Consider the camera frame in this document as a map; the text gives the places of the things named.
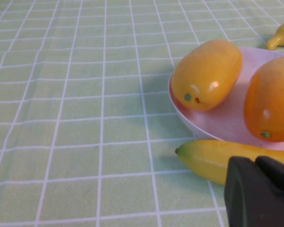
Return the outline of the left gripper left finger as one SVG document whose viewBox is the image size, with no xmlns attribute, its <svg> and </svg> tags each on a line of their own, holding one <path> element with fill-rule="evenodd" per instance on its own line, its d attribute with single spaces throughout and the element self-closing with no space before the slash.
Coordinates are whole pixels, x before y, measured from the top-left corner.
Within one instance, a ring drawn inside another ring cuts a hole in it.
<svg viewBox="0 0 284 227">
<path fill-rule="evenodd" d="M 231 227 L 284 227 L 284 197 L 246 157 L 229 159 L 224 201 Z"/>
</svg>

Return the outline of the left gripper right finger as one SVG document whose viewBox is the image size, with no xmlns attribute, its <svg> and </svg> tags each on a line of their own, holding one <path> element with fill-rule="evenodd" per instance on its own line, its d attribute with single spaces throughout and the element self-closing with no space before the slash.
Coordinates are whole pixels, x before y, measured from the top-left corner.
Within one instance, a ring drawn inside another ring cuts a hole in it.
<svg viewBox="0 0 284 227">
<path fill-rule="evenodd" d="M 255 163 L 274 186 L 275 194 L 284 197 L 284 164 L 268 156 L 258 156 Z"/>
</svg>

